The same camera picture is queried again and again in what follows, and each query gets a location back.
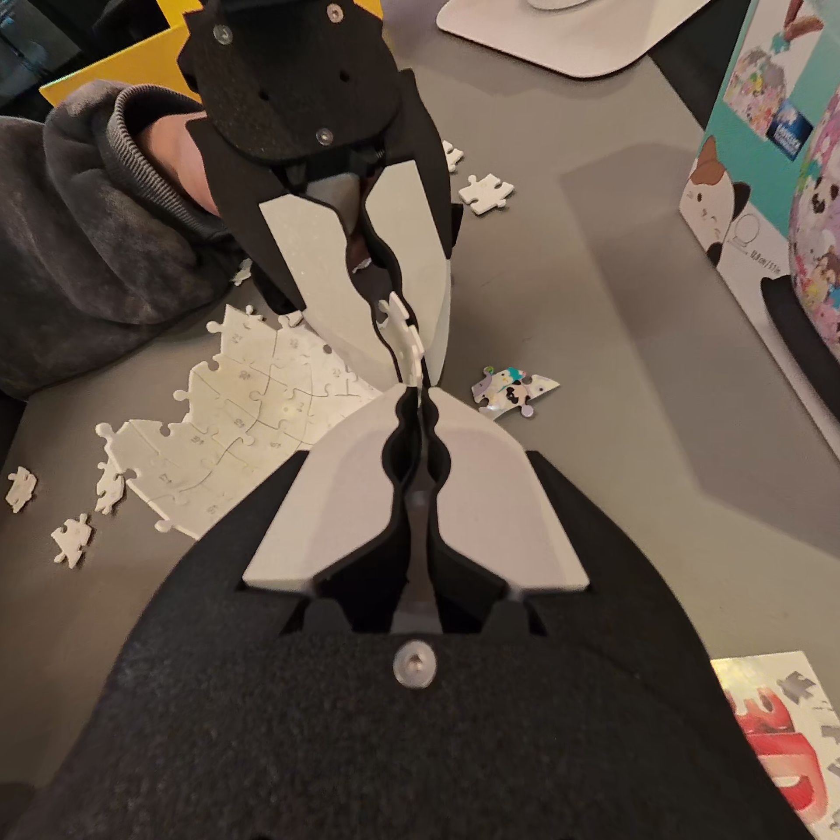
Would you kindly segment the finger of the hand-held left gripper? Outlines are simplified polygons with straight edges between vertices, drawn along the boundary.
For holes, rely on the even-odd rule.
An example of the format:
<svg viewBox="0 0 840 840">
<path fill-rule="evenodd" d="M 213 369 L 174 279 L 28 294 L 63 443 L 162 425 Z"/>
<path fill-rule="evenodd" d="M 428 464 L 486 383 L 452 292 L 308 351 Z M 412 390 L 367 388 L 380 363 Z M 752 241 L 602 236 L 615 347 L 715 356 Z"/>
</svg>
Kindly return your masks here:
<svg viewBox="0 0 840 840">
<path fill-rule="evenodd" d="M 286 194 L 259 209 L 304 301 L 303 317 L 361 379 L 385 392 L 397 383 L 421 386 L 421 339 L 403 300 L 392 292 L 376 306 L 355 289 L 346 263 L 347 238 L 335 210 Z"/>
<path fill-rule="evenodd" d="M 365 198 L 364 210 L 374 241 L 395 258 L 389 273 L 414 316 L 429 382 L 436 386 L 448 348 L 451 269 L 416 163 L 387 165 Z"/>
</svg>

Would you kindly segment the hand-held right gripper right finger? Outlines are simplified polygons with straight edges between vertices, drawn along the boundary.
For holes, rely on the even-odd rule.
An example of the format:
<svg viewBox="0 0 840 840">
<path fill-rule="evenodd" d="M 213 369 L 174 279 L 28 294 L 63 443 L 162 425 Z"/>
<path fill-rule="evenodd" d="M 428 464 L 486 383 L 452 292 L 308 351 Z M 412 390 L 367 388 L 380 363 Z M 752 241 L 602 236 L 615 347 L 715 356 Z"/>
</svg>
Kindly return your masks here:
<svg viewBox="0 0 840 840">
<path fill-rule="evenodd" d="M 437 493 L 437 530 L 453 550 L 506 585 L 516 599 L 581 592 L 589 576 L 526 451 L 503 427 L 437 387 L 429 442 L 449 457 Z"/>
</svg>

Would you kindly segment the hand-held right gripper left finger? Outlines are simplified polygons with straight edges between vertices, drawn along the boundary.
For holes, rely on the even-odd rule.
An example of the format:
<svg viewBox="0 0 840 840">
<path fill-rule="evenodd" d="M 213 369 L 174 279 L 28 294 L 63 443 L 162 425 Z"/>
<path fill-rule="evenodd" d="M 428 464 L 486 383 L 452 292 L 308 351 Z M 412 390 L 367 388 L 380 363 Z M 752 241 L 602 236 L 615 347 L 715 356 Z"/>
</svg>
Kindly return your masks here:
<svg viewBox="0 0 840 840">
<path fill-rule="evenodd" d="M 401 481 L 386 446 L 415 415 L 417 389 L 395 385 L 307 453 L 244 574 L 250 588 L 312 595 L 316 584 L 391 524 Z"/>
</svg>

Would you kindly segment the colourful printed puzzle piece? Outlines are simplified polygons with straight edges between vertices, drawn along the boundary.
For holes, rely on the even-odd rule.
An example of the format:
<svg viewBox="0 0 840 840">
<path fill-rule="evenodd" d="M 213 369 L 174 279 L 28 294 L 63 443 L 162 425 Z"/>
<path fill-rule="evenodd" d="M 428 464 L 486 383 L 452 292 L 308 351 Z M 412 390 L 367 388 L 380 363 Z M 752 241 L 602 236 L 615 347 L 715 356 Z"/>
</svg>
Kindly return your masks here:
<svg viewBox="0 0 840 840">
<path fill-rule="evenodd" d="M 531 418 L 533 401 L 559 387 L 558 382 L 540 374 L 529 374 L 516 367 L 496 371 L 487 366 L 482 378 L 470 390 L 479 413 L 495 421 L 513 410 L 518 410 L 524 418 Z"/>
</svg>

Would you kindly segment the partly built white puzzle ball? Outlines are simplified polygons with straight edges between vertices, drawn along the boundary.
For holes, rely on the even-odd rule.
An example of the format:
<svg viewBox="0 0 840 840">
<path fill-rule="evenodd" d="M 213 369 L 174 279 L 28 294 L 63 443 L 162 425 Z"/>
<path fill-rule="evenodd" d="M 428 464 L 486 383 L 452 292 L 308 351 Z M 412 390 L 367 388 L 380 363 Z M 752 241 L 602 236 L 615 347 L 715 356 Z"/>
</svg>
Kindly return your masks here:
<svg viewBox="0 0 840 840">
<path fill-rule="evenodd" d="M 314 446 L 380 391 L 361 379 L 299 311 L 273 327 L 252 307 L 225 307 L 206 325 L 213 361 L 173 397 L 178 423 L 130 419 L 96 426 L 125 487 L 157 515 L 159 532 L 198 540 L 294 454 Z"/>
</svg>

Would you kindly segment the person's left forearm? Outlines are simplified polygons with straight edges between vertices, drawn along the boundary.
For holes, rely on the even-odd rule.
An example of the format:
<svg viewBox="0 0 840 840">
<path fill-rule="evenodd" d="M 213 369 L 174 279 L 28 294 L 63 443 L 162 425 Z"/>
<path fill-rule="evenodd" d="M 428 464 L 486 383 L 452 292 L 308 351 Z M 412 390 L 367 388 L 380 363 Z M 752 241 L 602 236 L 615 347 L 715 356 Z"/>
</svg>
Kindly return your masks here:
<svg viewBox="0 0 840 840">
<path fill-rule="evenodd" d="M 45 121 L 1 120 L 1 390 L 27 400 L 215 303 L 245 259 L 135 139 L 203 111 L 180 92 L 95 80 Z"/>
</svg>

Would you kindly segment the colourful puzzle ball box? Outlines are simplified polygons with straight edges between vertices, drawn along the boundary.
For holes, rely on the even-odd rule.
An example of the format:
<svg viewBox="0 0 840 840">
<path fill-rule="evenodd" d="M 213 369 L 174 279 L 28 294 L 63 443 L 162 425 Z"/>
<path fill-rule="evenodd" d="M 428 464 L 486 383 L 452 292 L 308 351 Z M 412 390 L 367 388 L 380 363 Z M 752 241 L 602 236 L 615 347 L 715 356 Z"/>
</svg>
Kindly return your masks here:
<svg viewBox="0 0 840 840">
<path fill-rule="evenodd" d="M 839 456 L 839 2 L 751 2 L 679 212 Z"/>
</svg>

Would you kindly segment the puzzle instruction leaflet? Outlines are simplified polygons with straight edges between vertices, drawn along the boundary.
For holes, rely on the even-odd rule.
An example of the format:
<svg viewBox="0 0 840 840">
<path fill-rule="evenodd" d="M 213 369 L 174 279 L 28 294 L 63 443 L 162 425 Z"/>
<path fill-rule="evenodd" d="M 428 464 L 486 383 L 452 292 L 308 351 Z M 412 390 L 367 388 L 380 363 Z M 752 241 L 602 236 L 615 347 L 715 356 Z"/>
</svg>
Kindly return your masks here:
<svg viewBox="0 0 840 840">
<path fill-rule="evenodd" d="M 814 838 L 839 838 L 839 719 L 801 650 L 711 660 L 765 771 Z"/>
</svg>

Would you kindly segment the yellow cardboard box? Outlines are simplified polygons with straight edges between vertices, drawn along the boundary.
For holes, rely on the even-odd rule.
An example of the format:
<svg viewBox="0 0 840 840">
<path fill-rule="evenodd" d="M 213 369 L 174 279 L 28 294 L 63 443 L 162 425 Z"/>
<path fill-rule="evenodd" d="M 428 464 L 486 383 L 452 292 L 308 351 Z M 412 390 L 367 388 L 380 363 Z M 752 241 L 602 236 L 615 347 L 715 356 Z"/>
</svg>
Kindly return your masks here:
<svg viewBox="0 0 840 840">
<path fill-rule="evenodd" d="M 55 107 L 88 82 L 104 80 L 128 85 L 151 84 L 201 101 L 200 96 L 188 87 L 177 60 L 189 35 L 185 16 L 201 10 L 203 2 L 159 1 L 157 4 L 167 21 L 166 30 L 46 83 L 38 89 L 40 95 Z"/>
</svg>

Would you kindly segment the white stand with base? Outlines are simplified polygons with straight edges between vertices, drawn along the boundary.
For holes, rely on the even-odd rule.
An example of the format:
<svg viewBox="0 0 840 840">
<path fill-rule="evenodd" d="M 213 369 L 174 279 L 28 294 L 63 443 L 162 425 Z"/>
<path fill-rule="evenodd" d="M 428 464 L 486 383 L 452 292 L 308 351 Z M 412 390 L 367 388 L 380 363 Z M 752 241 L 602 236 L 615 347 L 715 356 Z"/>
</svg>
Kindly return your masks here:
<svg viewBox="0 0 840 840">
<path fill-rule="evenodd" d="M 631 66 L 707 5 L 707 1 L 590 1 L 547 12 L 527 1 L 450 1 L 442 32 L 574 79 L 611 76 Z"/>
</svg>

